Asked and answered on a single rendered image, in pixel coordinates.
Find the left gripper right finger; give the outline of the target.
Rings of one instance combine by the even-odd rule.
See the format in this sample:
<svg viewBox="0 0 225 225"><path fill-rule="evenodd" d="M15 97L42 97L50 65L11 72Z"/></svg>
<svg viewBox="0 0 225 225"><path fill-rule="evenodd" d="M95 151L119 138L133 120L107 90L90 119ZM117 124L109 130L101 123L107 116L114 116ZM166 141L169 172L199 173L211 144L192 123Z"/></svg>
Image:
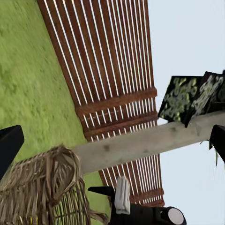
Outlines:
<svg viewBox="0 0 225 225"><path fill-rule="evenodd" d="M220 125L214 125L210 142L217 150L218 155L221 156L222 160L225 162L225 127Z"/></svg>

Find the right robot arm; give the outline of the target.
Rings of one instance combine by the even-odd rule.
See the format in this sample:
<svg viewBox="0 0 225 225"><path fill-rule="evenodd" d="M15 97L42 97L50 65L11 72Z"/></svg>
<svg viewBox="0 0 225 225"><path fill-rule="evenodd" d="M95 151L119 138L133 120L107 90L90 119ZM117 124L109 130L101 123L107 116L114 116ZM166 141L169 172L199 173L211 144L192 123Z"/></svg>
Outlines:
<svg viewBox="0 0 225 225"><path fill-rule="evenodd" d="M147 207L129 201L129 181L122 175L113 186L90 187L89 191L111 196L109 225L187 225L183 213L175 207Z"/></svg>

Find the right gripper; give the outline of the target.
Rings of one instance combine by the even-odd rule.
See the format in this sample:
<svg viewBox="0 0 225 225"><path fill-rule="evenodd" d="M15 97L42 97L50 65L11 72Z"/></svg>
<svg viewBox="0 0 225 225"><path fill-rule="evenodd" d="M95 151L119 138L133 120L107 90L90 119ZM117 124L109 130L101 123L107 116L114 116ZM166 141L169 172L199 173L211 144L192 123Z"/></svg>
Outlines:
<svg viewBox="0 0 225 225"><path fill-rule="evenodd" d="M115 193L113 186L90 187L89 191L111 196L112 213L109 225L142 225L142 205L131 203L130 214L116 214Z"/></svg>

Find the wicker basket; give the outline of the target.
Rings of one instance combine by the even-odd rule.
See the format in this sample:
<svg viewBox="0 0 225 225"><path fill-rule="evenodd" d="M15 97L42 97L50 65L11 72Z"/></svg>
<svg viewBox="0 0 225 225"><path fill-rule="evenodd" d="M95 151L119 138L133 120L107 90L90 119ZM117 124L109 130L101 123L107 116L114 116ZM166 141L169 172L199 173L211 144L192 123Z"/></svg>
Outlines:
<svg viewBox="0 0 225 225"><path fill-rule="evenodd" d="M91 225L91 218L109 225L90 210L80 159L62 143L11 163L0 181L0 225Z"/></svg>

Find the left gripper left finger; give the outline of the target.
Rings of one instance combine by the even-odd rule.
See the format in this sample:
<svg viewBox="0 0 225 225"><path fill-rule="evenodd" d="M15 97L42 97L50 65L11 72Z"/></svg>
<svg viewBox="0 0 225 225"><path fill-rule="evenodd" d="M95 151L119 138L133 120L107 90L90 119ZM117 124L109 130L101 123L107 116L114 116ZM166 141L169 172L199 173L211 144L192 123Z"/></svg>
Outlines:
<svg viewBox="0 0 225 225"><path fill-rule="evenodd" d="M0 130L0 181L24 143L20 125Z"/></svg>

